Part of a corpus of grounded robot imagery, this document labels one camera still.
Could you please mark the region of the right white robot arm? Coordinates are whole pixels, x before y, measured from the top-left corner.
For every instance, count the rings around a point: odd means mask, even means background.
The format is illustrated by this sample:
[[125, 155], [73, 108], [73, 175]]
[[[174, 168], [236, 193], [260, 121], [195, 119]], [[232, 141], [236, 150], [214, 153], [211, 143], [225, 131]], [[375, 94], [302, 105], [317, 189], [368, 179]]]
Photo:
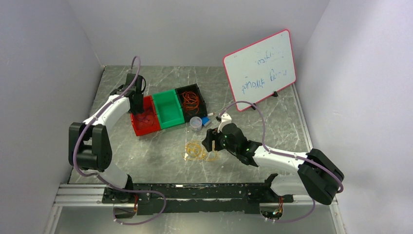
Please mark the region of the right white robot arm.
[[308, 195], [320, 204], [330, 205], [341, 191], [344, 174], [319, 149], [297, 153], [265, 148], [260, 142], [248, 140], [234, 123], [207, 130], [202, 145], [208, 152], [226, 150], [245, 165], [287, 172], [275, 176], [263, 188], [269, 202], [284, 195]]

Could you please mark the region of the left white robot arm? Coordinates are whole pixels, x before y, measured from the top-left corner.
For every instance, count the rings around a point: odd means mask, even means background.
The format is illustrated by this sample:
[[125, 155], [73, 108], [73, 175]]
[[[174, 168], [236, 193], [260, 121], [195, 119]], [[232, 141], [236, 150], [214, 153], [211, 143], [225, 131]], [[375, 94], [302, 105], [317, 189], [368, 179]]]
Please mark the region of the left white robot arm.
[[133, 200], [135, 189], [131, 176], [112, 161], [109, 132], [124, 114], [144, 112], [145, 88], [144, 77], [129, 73], [125, 84], [114, 89], [100, 109], [83, 122], [74, 122], [69, 127], [69, 164], [81, 176], [95, 176], [116, 189], [115, 196], [124, 203]]

